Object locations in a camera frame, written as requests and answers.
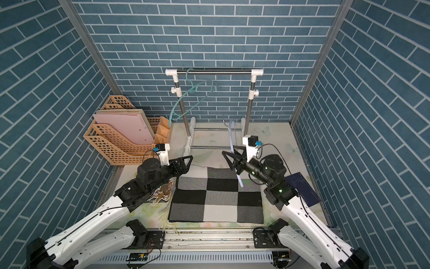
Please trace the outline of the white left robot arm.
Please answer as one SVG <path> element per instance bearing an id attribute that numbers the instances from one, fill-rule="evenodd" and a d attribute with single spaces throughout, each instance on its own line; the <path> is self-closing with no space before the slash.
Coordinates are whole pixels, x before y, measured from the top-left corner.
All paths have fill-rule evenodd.
<path id="1" fill-rule="evenodd" d="M 137 176 L 117 189 L 96 210 L 47 240 L 37 238 L 30 242 L 26 250 L 27 268 L 83 269 L 120 249 L 153 247 L 148 230 L 137 219 L 102 238 L 94 237 L 144 204 L 171 178 L 186 174 L 192 161 L 191 155 L 169 160 L 168 164 L 155 158 L 143 161 L 137 168 Z"/>

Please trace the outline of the black white checkered scarf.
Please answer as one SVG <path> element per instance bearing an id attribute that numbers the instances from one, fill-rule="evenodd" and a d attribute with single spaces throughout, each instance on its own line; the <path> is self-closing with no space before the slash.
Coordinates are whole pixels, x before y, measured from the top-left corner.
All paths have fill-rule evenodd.
<path id="1" fill-rule="evenodd" d="M 263 224 L 260 187 L 249 179 L 239 182 L 228 168 L 193 165 L 176 180 L 168 221 Z"/>

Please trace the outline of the light blue clothes hanger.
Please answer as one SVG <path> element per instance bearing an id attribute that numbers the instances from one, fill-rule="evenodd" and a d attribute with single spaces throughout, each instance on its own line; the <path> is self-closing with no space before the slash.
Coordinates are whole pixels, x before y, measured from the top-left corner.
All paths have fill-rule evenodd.
<path id="1" fill-rule="evenodd" d="M 230 151 L 231 151 L 231 153 L 234 153 L 234 146 L 237 144 L 236 122 L 231 119 L 231 120 L 229 120 L 228 124 L 226 124 L 225 120 L 223 120 L 223 123 L 228 129 Z"/>

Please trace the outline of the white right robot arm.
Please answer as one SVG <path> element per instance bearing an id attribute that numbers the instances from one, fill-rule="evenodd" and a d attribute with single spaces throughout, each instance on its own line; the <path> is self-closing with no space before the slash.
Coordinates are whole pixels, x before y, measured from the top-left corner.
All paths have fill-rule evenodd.
<path id="1" fill-rule="evenodd" d="M 281 156 L 271 154 L 257 160 L 249 154 L 250 148 L 241 147 L 233 152 L 223 151 L 229 167 L 237 174 L 243 171 L 255 177 L 266 187 L 265 196 L 270 204 L 287 216 L 303 231 L 298 234 L 286 221 L 279 219 L 271 230 L 279 242 L 296 252 L 315 269 L 367 269 L 370 257 L 362 248 L 353 249 L 337 236 L 309 208 L 285 175 L 287 169 Z"/>

